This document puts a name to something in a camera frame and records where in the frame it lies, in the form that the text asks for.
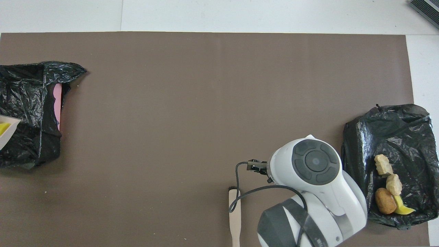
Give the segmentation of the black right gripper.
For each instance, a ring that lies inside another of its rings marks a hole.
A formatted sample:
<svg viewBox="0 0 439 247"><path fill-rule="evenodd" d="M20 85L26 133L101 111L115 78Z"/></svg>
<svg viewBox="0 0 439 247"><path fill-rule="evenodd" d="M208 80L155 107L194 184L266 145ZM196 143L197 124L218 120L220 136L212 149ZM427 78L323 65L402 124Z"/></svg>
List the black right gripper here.
<svg viewBox="0 0 439 247"><path fill-rule="evenodd" d="M252 159L247 161L247 170L269 176L269 162Z"/></svg>

